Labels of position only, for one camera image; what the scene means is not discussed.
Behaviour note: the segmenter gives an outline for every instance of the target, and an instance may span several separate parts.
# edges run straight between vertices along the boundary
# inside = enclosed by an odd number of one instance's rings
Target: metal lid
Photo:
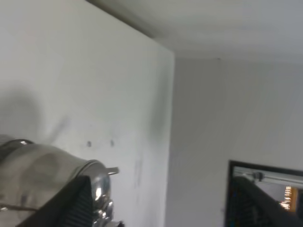
[[[113,201],[110,199],[109,175],[119,173],[119,169],[106,168],[97,160],[86,162],[76,173],[76,176],[90,177],[93,198],[94,223],[93,227],[102,227],[113,218]]]
[[[97,160],[90,160],[79,170],[77,175],[90,177],[94,205],[96,209],[100,209],[110,197],[110,178],[106,167]]]
[[[12,139],[9,136],[0,135],[0,161],[3,161],[13,151],[27,144],[33,144],[33,142],[24,139]]]

